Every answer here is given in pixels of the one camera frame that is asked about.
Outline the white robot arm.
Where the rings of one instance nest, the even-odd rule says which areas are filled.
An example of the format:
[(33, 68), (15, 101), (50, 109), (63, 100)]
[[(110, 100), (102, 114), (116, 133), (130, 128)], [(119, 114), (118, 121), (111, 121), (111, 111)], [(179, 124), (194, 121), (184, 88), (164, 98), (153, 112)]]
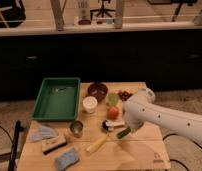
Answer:
[(145, 88), (124, 102), (125, 122), (132, 132), (150, 122), (202, 145), (202, 115), (162, 107), (154, 101), (154, 92)]

